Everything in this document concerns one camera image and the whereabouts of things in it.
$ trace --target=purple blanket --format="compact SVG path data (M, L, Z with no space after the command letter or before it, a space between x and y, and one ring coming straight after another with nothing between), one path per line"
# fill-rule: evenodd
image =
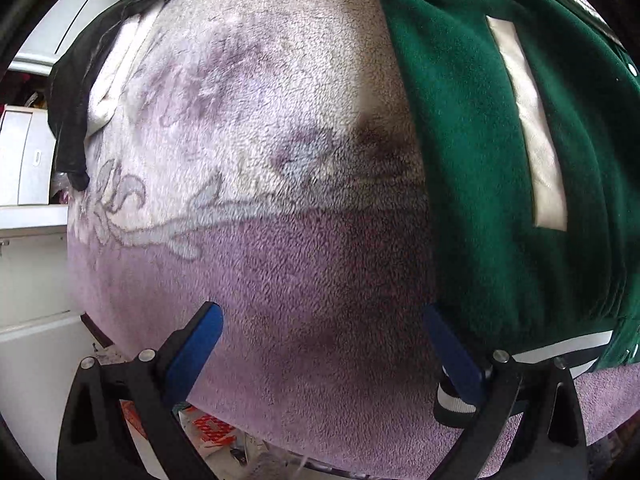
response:
M345 470L433 471L459 432L431 413L424 173L378 0L172 0L87 163L73 287L125 354L216 301L193 404ZM639 385L577 380L590 442Z

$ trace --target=metal screw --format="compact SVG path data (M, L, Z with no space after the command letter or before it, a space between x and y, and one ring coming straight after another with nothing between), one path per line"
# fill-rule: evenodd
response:
M566 368L566 362L561 357L556 357L554 359L554 364L556 365L556 368L559 368L560 370L564 370Z
M94 364L95 359L93 357L85 357L84 359L82 359L82 361L80 361L80 367L84 370L88 370L89 368L93 367Z
M508 352L504 350L494 350L494 361L498 361L499 363L507 362L511 356Z
M156 357L156 351L151 348L147 348L138 354L138 359L140 359L143 363L148 363L154 357Z

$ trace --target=black garment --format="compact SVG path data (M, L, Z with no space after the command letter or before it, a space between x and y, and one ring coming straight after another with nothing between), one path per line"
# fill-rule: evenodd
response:
M111 51L120 25L158 0L120 0L98 15L53 66L46 89L49 127L56 137L54 167L74 189L89 185L84 138L89 93Z

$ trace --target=white shelf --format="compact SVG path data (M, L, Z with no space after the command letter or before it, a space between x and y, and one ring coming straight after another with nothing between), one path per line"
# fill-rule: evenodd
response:
M66 205L18 205L0 207L0 230L66 225Z

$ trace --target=green fabric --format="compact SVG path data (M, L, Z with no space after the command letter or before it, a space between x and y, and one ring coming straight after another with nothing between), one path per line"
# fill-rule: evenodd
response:
M640 326L640 85L626 53L555 0L380 0L420 140L438 306L483 348ZM486 16L515 24L561 165L568 229L533 225L511 81ZM640 352L635 361L640 361Z

